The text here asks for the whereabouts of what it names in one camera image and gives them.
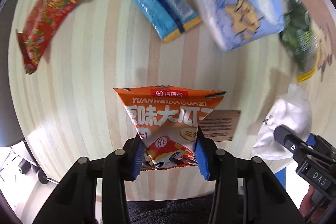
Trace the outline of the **white plastic soft pack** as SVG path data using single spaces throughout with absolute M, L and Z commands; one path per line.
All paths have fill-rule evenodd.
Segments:
M 306 141 L 310 135 L 312 118 L 311 105 L 305 93 L 299 86 L 290 84 L 288 92 L 277 97 L 266 115 L 252 147 L 252 156 L 264 160 L 291 158 L 291 153 L 274 139 L 276 127 L 285 126 Z

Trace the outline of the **orange sunflower seed packet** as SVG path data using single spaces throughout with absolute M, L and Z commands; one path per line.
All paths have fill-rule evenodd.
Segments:
M 220 104 L 225 92 L 175 86 L 116 88 L 146 147 L 146 169 L 196 166 L 199 124 Z

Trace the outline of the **yellow patterned pouch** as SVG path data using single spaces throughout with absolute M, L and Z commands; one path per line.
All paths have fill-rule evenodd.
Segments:
M 323 30 L 314 20 L 312 20 L 310 32 L 310 46 L 308 46 L 307 57 L 303 59 L 303 71 L 296 76 L 296 81 L 298 83 L 310 79 L 318 69 L 318 63 L 321 60 L 321 42 L 324 35 Z

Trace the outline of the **green snack packet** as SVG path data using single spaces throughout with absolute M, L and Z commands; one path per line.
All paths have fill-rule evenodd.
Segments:
M 302 0 L 285 0 L 285 5 L 285 28 L 279 33 L 279 37 L 301 72 L 303 59 L 307 57 L 308 46 L 310 46 L 311 16 Z

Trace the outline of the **light blue tissue pack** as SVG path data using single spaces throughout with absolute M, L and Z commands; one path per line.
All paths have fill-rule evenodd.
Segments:
M 194 0 L 219 48 L 228 52 L 285 28 L 282 0 Z

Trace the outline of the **red snack packet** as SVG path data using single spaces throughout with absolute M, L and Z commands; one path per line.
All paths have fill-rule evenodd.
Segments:
M 78 0 L 37 0 L 17 40 L 25 71 L 33 74 L 60 24 L 75 8 Z

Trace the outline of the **brown label patch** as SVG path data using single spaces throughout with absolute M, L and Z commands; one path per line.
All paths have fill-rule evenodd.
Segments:
M 231 141 L 240 114 L 240 110 L 214 110 L 200 123 L 203 135 L 214 142 Z

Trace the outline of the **dark fleece garment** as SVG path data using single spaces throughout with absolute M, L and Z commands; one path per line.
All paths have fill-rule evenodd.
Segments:
M 128 201 L 131 223 L 207 223 L 213 195 L 166 201 Z

